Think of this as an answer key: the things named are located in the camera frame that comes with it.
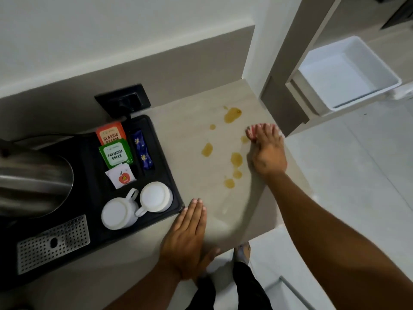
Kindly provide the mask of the brown liquid spill drops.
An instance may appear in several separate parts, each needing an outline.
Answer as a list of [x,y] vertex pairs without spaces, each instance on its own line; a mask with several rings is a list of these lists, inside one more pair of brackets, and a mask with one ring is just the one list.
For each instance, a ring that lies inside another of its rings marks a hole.
[[[226,124],[233,123],[236,119],[238,119],[242,115],[242,111],[239,108],[232,107],[228,108],[226,106],[223,107],[226,110],[226,113],[223,117],[223,120]],[[214,150],[214,147],[211,143],[206,143],[201,150],[201,155],[204,157],[209,157]],[[235,188],[235,179],[240,179],[243,176],[242,171],[240,171],[240,167],[243,165],[244,157],[240,152],[232,152],[230,156],[230,163],[233,167],[232,177],[227,178],[224,177],[223,185],[227,189]]]

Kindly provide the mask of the white packet with red apple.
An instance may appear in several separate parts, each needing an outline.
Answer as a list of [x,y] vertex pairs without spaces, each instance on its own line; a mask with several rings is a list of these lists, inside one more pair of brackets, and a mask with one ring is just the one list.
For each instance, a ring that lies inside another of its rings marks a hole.
[[127,163],[121,163],[106,171],[105,174],[116,189],[136,181],[136,177]]

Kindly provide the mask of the person's left forearm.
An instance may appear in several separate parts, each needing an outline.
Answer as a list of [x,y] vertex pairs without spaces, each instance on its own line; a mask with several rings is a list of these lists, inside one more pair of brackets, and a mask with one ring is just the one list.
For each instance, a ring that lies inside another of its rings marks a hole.
[[181,279],[178,268],[159,261],[146,276],[103,310],[167,310]]

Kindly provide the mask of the dark appliance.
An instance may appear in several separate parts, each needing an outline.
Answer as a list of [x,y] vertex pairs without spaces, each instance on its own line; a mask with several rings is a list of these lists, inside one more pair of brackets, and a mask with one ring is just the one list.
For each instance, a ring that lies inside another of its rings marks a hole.
[[[393,2],[395,0],[375,0],[376,2],[383,4]],[[400,7],[392,14],[387,22],[381,27],[381,30],[399,25],[405,22],[413,20],[413,0],[404,0]]]

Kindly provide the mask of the beige cabinet panel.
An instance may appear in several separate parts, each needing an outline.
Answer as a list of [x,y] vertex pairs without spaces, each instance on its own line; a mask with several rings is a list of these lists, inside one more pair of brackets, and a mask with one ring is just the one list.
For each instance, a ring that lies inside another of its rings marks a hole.
[[270,70],[260,99],[284,136],[315,116],[292,79],[340,2],[302,0]]

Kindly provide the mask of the stainless steel kettle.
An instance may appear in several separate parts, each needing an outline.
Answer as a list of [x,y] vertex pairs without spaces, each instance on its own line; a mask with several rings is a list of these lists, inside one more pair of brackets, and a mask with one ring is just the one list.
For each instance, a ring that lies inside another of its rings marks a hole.
[[57,210],[69,197],[69,162],[0,139],[0,217],[35,218]]

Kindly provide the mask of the blue starred sachet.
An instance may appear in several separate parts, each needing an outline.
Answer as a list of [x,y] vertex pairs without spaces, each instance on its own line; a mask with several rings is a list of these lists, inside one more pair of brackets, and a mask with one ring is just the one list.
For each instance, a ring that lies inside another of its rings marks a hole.
[[137,152],[144,152],[147,149],[142,130],[137,130],[131,135]]
[[141,166],[144,170],[150,170],[153,168],[154,164],[152,158],[150,157],[147,148],[138,152],[138,157],[141,163]]

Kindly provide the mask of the perforated metal drip grate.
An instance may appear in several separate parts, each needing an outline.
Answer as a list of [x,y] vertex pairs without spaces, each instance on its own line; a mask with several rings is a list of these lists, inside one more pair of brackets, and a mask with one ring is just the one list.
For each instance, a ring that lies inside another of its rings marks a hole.
[[90,244],[86,215],[17,243],[17,274],[22,275]]

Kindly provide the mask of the orange tea packet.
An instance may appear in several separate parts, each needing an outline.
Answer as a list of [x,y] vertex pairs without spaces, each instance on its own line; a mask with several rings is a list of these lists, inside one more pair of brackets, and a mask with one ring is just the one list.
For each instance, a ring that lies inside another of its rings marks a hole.
[[115,121],[97,128],[96,135],[101,146],[120,139],[127,140],[126,133],[121,122],[119,121]]

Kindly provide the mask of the green tea packet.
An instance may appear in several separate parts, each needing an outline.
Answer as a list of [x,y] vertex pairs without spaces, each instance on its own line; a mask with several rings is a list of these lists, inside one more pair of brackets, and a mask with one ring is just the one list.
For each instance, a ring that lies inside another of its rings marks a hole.
[[126,163],[131,165],[133,155],[126,139],[119,139],[99,147],[99,152],[109,170]]

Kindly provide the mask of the person's right foot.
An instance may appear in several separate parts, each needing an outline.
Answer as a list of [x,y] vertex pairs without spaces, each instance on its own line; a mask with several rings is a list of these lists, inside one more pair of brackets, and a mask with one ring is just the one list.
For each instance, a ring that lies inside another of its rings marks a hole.
[[250,256],[251,246],[249,241],[247,241],[234,248],[232,261],[233,263],[240,262],[248,266],[250,262]]

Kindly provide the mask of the white plastic bin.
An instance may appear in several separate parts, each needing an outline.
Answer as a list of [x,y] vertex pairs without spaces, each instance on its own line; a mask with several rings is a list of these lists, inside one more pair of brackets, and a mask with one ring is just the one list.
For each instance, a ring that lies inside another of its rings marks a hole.
[[358,36],[308,52],[292,81],[320,116],[401,85],[401,78]]

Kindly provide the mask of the person's right hand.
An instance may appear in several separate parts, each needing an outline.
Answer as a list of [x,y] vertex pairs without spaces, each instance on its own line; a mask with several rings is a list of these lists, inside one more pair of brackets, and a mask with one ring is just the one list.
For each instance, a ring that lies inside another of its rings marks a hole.
[[264,180],[287,170],[285,148],[253,148],[251,161],[255,171]]

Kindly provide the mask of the white ceramic cup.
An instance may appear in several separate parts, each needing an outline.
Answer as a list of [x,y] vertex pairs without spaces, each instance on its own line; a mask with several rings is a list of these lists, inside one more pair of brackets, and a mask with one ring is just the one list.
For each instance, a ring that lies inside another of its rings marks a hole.
[[140,192],[139,202],[141,206],[135,212],[136,217],[142,217],[148,212],[165,212],[172,205],[173,192],[162,182],[150,182]]
[[107,229],[125,229],[136,223],[138,193],[137,189],[132,188],[125,198],[117,197],[105,204],[101,212],[101,221]]

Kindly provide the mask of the black plastic tray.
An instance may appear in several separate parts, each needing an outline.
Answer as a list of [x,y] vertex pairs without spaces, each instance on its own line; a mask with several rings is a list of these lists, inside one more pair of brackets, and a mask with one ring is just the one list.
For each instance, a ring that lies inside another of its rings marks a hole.
[[[105,175],[108,167],[101,154],[98,153],[96,135],[74,136],[40,150],[46,154],[65,158],[74,171],[74,184],[66,201],[50,214],[35,218],[0,217],[0,292],[30,283],[82,256],[100,250],[181,212],[183,201],[150,117],[138,116],[123,122],[123,127],[126,128],[130,146],[132,132],[142,130],[144,140],[149,146],[149,155],[154,161],[154,167],[144,170],[137,160],[136,153],[132,152],[134,162],[131,170],[137,176],[137,180],[120,189],[115,189]],[[173,202],[168,210],[161,214],[145,214],[141,222],[133,224],[124,231],[110,231],[104,227],[100,215],[105,203],[113,198],[126,196],[129,188],[136,188],[140,191],[146,184],[154,181],[162,182],[172,189]],[[89,245],[25,274],[17,274],[17,243],[19,241],[36,236],[83,214],[87,218]]]

